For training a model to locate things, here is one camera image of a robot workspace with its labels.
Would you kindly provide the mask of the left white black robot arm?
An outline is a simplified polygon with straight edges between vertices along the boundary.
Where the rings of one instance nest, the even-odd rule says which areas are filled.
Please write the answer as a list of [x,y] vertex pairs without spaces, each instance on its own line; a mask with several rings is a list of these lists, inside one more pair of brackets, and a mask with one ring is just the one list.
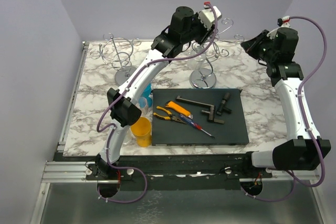
[[172,61],[180,61],[178,57],[186,44],[214,41],[218,20],[222,14],[210,2],[204,3],[203,10],[194,12],[186,6],[177,7],[170,24],[153,40],[150,50],[131,77],[117,89],[109,89],[107,93],[109,106],[102,117],[107,114],[111,122],[102,127],[98,121],[97,132],[109,130],[103,149],[95,158],[98,173],[104,179],[112,179],[119,170],[115,166],[120,158],[120,150],[130,126],[141,117],[141,110],[136,104],[155,76]]

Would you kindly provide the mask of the clear tumbler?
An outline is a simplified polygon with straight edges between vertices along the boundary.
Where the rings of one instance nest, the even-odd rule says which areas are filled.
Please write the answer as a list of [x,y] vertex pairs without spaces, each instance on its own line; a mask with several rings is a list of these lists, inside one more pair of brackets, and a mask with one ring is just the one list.
[[[203,66],[205,60],[206,60],[206,53],[207,50],[204,50],[205,46],[207,44],[199,45],[198,43],[194,42],[192,44],[192,49],[190,51],[190,56],[193,56],[193,58],[189,59],[187,61],[187,66],[191,70],[200,70],[200,68]],[[199,52],[203,52],[201,55],[194,57],[194,55],[198,54]]]

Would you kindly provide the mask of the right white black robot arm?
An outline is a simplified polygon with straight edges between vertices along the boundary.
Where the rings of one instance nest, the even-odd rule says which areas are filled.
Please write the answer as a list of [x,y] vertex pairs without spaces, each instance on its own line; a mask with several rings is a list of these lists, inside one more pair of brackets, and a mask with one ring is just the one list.
[[252,58],[262,61],[275,88],[285,116],[287,141],[271,151],[251,152],[250,160],[241,165],[249,178],[261,168],[277,170],[314,170],[331,150],[329,140],[321,138],[304,97],[304,76],[293,61],[299,41],[298,32],[280,27],[272,32],[263,30],[255,38],[242,42],[241,47]]

